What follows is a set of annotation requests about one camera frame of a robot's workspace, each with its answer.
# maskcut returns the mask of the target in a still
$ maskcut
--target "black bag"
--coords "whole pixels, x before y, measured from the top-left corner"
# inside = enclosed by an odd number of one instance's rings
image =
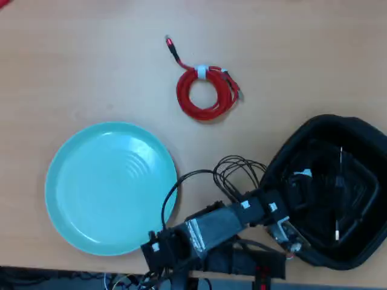
[[[291,224],[309,241],[297,256],[347,270],[361,265],[386,238],[386,171],[387,136],[358,118],[320,115],[287,140],[261,187],[280,189]],[[336,191],[340,175],[343,192]]]

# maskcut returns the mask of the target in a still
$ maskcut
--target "light blue plate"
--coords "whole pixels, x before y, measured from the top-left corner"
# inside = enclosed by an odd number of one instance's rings
[[[45,202],[56,230],[90,254],[116,256],[161,229],[161,206],[177,174],[167,149],[128,123],[102,123],[71,137],[47,172]],[[166,205],[166,219],[176,200]]]

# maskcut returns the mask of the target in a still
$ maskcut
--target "table surface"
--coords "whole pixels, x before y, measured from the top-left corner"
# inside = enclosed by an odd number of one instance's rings
[[[175,96],[183,70],[165,46],[166,33],[186,63],[225,67],[239,83],[245,100],[226,118],[201,124],[183,114]],[[146,128],[180,173],[212,168],[233,153],[269,163],[317,114],[354,115],[387,132],[386,1],[14,0],[0,11],[0,41],[2,265],[148,270],[140,251],[81,253],[45,211],[52,157],[89,125]],[[215,91],[200,83],[192,98],[211,105]],[[188,181],[172,224],[219,199],[211,177]],[[242,235],[274,245],[262,228]],[[287,281],[385,288],[386,267],[384,243],[347,272],[294,259]]]

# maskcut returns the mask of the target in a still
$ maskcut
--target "coiled cable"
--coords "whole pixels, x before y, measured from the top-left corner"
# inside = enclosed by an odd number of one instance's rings
[[[180,77],[177,87],[177,100],[181,109],[190,117],[199,121],[213,120],[226,113],[237,99],[242,98],[242,92],[238,84],[231,78],[226,69],[218,66],[199,66],[193,68],[181,62],[176,48],[169,36],[166,36],[169,51],[175,57],[176,62],[186,70]],[[189,91],[194,81],[198,79],[208,80],[216,89],[218,94],[216,103],[211,107],[202,109],[193,104],[189,98]]]

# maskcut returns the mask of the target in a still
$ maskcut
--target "black wire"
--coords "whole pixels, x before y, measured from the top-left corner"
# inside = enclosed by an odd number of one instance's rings
[[[252,180],[253,186],[255,189],[259,187],[259,179],[256,175],[254,168],[265,172],[266,165],[263,163],[259,163],[257,161],[245,159],[239,155],[229,155],[222,158],[218,164],[214,167],[213,170],[209,169],[201,169],[189,172],[180,178],[178,178],[177,182],[171,188],[167,196],[165,197],[163,206],[161,207],[161,223],[163,225],[163,229],[166,229],[165,223],[165,206],[175,192],[177,188],[183,183],[187,178],[194,176],[200,173],[210,173],[213,175],[213,181],[215,185],[228,197],[231,202],[240,202],[243,199],[243,195],[239,192],[239,190],[228,180],[228,177],[237,171],[238,169],[242,169],[245,171],[247,176]]]
[[[209,279],[207,279],[207,278],[205,278],[204,281],[207,282],[208,287],[209,287],[209,290],[212,290],[212,284],[211,284],[211,281],[210,281]]]
[[[273,248],[270,248],[269,246],[266,246],[263,243],[256,242],[255,240],[237,239],[233,243],[238,243],[240,245],[256,246],[256,247],[260,247],[261,249],[268,251],[268,252],[280,253],[279,251],[274,250]]]

